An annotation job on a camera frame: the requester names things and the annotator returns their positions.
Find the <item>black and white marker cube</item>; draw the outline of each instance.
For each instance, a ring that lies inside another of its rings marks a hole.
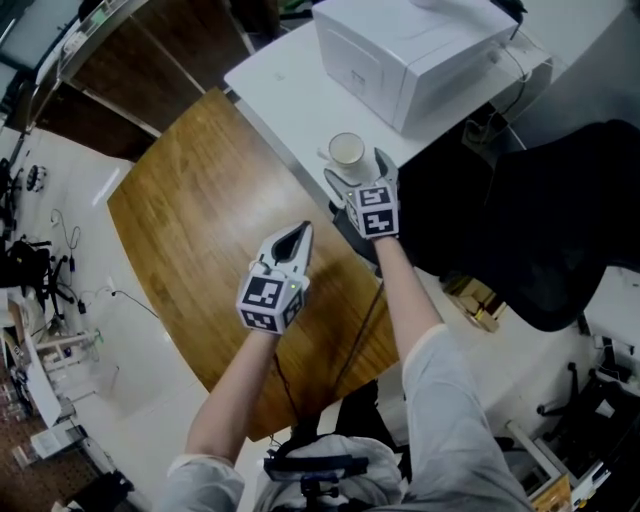
[[[356,200],[356,220],[351,222],[363,238],[395,235],[399,231],[398,205],[391,187],[384,183],[359,187],[353,191]]]
[[[304,305],[302,283],[279,275],[249,274],[236,309],[245,327],[284,334]]]

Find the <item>black device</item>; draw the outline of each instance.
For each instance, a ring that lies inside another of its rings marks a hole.
[[[303,510],[337,510],[337,507],[323,507],[318,498],[337,498],[339,490],[336,484],[342,479],[365,474],[368,464],[367,457],[351,455],[288,458],[276,454],[264,459],[264,470],[274,482],[300,482],[300,492],[307,500],[307,507]],[[360,502],[354,507],[362,509]]]

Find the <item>floor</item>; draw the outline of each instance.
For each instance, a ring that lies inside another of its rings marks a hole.
[[[0,133],[0,156],[10,154],[16,138],[6,129]],[[52,209],[63,213],[68,234],[73,226],[81,228],[73,251],[77,270],[64,279],[72,279],[88,311],[80,316],[77,309],[67,308],[69,324],[74,329],[98,328],[104,339],[97,347],[100,360],[119,367],[108,392],[76,404],[78,421],[91,436],[96,453],[99,447],[108,454],[103,463],[115,464],[134,483],[132,501],[149,510],[207,393],[162,324],[127,298],[113,298],[104,289],[124,290],[148,305],[106,206],[131,164],[38,130],[28,138],[16,168],[29,169],[34,164],[47,167],[48,182],[40,194],[24,193],[18,232],[52,240],[54,252],[62,255],[69,250],[61,224],[52,225]],[[597,356],[593,343],[576,329],[542,333],[507,311],[498,333],[490,335],[462,317],[436,279],[424,273],[420,278],[466,355],[496,434],[509,419],[530,433],[541,429],[537,405],[562,401],[568,395],[567,362],[575,361],[583,377],[593,365]],[[407,434],[399,375],[394,367],[381,377],[379,407],[394,437],[402,441]],[[336,414],[337,406],[332,406],[323,416],[325,428],[330,429]],[[286,437],[282,432],[276,439]],[[237,467],[247,482],[242,512],[252,508],[255,475],[268,445],[268,439],[247,441],[240,456]]]

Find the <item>cable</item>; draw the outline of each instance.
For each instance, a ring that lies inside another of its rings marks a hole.
[[[71,231],[71,239],[69,239],[69,237],[67,236],[67,226],[64,223],[64,216],[62,215],[62,212],[57,208],[54,208],[53,210],[51,210],[51,222],[53,222],[54,213],[57,213],[58,216],[60,217],[60,223],[62,224],[62,229],[64,231],[64,241],[67,243],[67,247],[69,248],[69,250],[73,252],[78,247],[78,242],[80,241],[80,235],[82,234],[82,230],[80,229],[80,226],[74,226],[73,230]]]
[[[69,286],[67,283],[63,283],[62,280],[58,280],[58,285],[64,286],[67,290],[71,292],[71,294],[73,295],[73,298],[76,299],[76,304],[80,302],[80,299],[76,295],[76,292],[73,291],[73,288],[71,288],[71,286]]]
[[[353,345],[351,346],[351,351],[349,352],[349,356],[347,357],[347,360],[344,362],[344,365],[340,369],[340,373],[338,373],[338,377],[336,378],[336,381],[333,384],[333,387],[331,388],[331,394],[330,394],[331,398],[335,396],[335,392],[338,389],[338,386],[340,385],[340,382],[342,381],[344,374],[351,366],[353,357],[355,356],[360,346],[360,342],[362,341],[362,335],[364,334],[367,324],[371,319],[371,315],[373,314],[373,310],[375,309],[376,304],[378,303],[378,300],[380,299],[380,296],[382,295],[383,290],[384,290],[384,281],[380,283],[380,286],[378,287],[378,291],[376,292],[376,295],[373,297],[373,300],[371,301],[371,305],[369,306],[369,311],[367,311],[367,314],[365,315],[364,320],[362,321],[360,330],[358,331],[358,334],[356,335]]]
[[[527,80],[526,80],[526,76],[527,74],[524,72],[524,68],[522,67],[522,65],[518,62],[518,59],[516,59],[509,50],[507,50],[506,48],[502,47],[502,49],[507,52],[507,54],[513,59],[513,61],[518,65],[518,67],[520,68],[520,72],[522,73],[522,81],[521,81],[521,86],[520,86],[520,91],[518,92],[518,96],[516,96],[516,99],[513,100],[513,102],[502,112],[500,112],[501,116],[504,116],[507,112],[509,112],[515,105],[516,103],[518,103],[520,101],[520,99],[522,98],[522,95],[524,94],[524,90],[527,87]]]
[[[469,137],[469,129],[466,128],[466,130],[465,130],[465,138],[467,139],[467,141],[469,141],[472,144],[484,145],[484,143],[487,140],[487,137],[489,135],[489,128],[491,127],[491,122],[493,121],[493,118],[498,114],[500,114],[500,116],[505,116],[522,99],[522,95],[524,94],[525,88],[527,86],[527,82],[533,76],[533,72],[531,72],[529,74],[529,78],[527,78],[527,73],[525,73],[524,68],[522,67],[520,62],[518,62],[518,59],[516,59],[513,56],[513,54],[507,48],[505,48],[504,46],[499,46],[499,48],[501,50],[504,50],[507,53],[507,55],[509,55],[509,57],[511,57],[513,59],[513,61],[518,65],[518,68],[520,69],[520,73],[522,73],[522,78],[520,80],[518,80],[520,82],[520,84],[521,84],[520,85],[520,90],[518,91],[518,95],[516,96],[515,100],[513,100],[506,109],[504,109],[502,112],[499,112],[498,109],[495,109],[494,112],[489,116],[489,119],[487,119],[487,122],[485,123],[484,126],[480,126],[473,119],[467,119],[466,124],[472,123],[472,124],[474,124],[476,126],[478,131],[484,130],[484,133],[482,134],[482,138],[480,140],[472,140]]]
[[[94,292],[94,291],[91,291],[91,290],[83,290],[83,291],[81,291],[81,292],[80,292],[80,300],[83,300],[83,299],[82,299],[82,296],[83,296],[85,293],[90,293],[90,294],[92,294],[92,295],[93,295],[93,300],[95,300],[95,299],[97,299],[97,298],[98,298],[98,295],[100,295],[100,293],[101,293],[102,291],[111,292],[111,287],[110,287],[110,286],[103,286],[102,288],[98,288],[95,292]],[[87,308],[89,308],[89,306],[91,306],[91,304],[93,304],[93,302],[89,302],[89,303],[86,305],[86,307],[87,307]]]
[[[80,229],[80,226],[74,226],[73,230],[71,231],[71,239],[69,239],[69,236],[67,235],[67,226],[64,223],[64,215],[62,215],[62,212],[60,210],[58,210],[57,208],[54,208],[53,210],[51,210],[51,222],[53,222],[54,213],[56,213],[58,217],[60,217],[60,223],[62,224],[62,229],[64,231],[64,241],[66,242],[67,247],[69,248],[70,254],[69,254],[68,286],[71,286],[73,284],[73,273],[76,271],[76,260],[73,257],[73,251],[78,247],[78,242],[80,242],[80,235],[82,235],[82,230]]]
[[[40,327],[40,329],[38,329],[35,332],[31,333],[31,337],[33,338],[36,334],[38,334],[41,331],[44,331],[45,329],[48,329],[49,327],[51,327],[51,324],[53,323],[53,321],[55,320],[56,317],[53,317],[51,320],[49,320],[46,324],[44,324],[42,327]]]
[[[293,414],[296,417],[296,421],[300,423],[300,414],[298,413],[298,408],[296,407],[296,403],[293,401],[293,397],[291,396],[290,384],[287,378],[284,376],[282,371],[282,367],[280,366],[280,359],[278,359],[278,354],[273,354],[273,362],[276,363],[276,370],[278,371],[278,375],[280,375],[280,380],[282,381],[282,385],[284,386],[284,390],[287,393],[287,398],[289,398],[289,403],[291,404],[291,409],[293,409]]]
[[[113,297],[115,297],[118,293],[124,295],[125,297],[129,298],[130,300],[132,300],[133,302],[137,303],[140,307],[143,307],[144,309],[146,309],[149,313],[151,313],[153,316],[155,316],[156,318],[158,318],[158,320],[160,319],[158,317],[158,315],[156,315],[153,310],[149,309],[147,306],[145,306],[142,302],[140,302],[138,299],[134,299],[131,295],[129,295],[127,292],[123,292],[122,290],[113,290],[111,292],[111,295]]]

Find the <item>white desk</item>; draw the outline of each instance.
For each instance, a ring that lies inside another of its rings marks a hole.
[[[367,169],[364,172],[376,169],[373,165],[376,146],[387,152],[398,166],[405,164],[519,79],[521,73],[516,63],[504,51],[497,51],[500,55],[497,65],[480,80],[469,84],[464,93],[402,135],[326,74],[314,22],[249,57],[230,71],[225,80],[246,104],[238,108],[247,115],[248,107],[327,196],[339,203],[324,179],[325,162],[316,154],[318,147],[326,147],[335,134],[350,131],[365,142]],[[549,59],[549,55],[520,34],[512,41],[509,51],[526,73]]]

